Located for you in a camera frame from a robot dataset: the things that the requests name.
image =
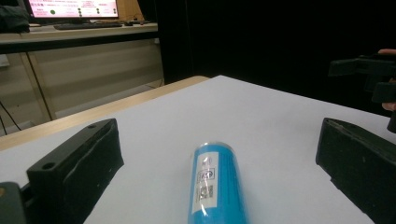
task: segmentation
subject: battery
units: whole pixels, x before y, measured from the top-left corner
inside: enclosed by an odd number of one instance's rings
[[[238,164],[225,143],[204,143],[195,149],[188,223],[248,224]]]

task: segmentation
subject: table surface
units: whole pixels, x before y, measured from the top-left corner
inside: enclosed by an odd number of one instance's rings
[[[251,223],[373,223],[315,157],[324,118],[357,124],[396,143],[386,129],[389,118],[224,76],[132,105],[0,151],[0,181],[26,184],[25,171],[35,161],[83,127],[115,118],[125,165],[86,223],[186,223],[192,153],[212,141],[235,152]]]

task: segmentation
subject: black object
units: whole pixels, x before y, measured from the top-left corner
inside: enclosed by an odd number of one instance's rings
[[[31,166],[22,189],[0,183],[0,223],[83,223],[122,165],[117,121],[91,124]]]
[[[22,7],[0,6],[0,33],[29,33],[29,14]]]
[[[368,75],[365,90],[372,91],[375,103],[396,102],[396,83],[389,82],[396,76],[396,55],[361,55],[355,59],[332,61],[329,77],[346,75]],[[392,112],[388,130],[396,133],[396,111]]]
[[[122,24],[118,22],[103,22],[103,23],[59,24],[59,25],[54,25],[53,28],[57,30],[83,30],[83,29],[114,28],[121,26]]]
[[[396,146],[363,128],[325,118],[316,163],[376,224],[396,223]]]

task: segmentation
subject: battery label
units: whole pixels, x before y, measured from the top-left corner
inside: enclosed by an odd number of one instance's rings
[[[191,213],[218,206],[219,153],[206,152],[198,156],[195,173],[195,191]]]

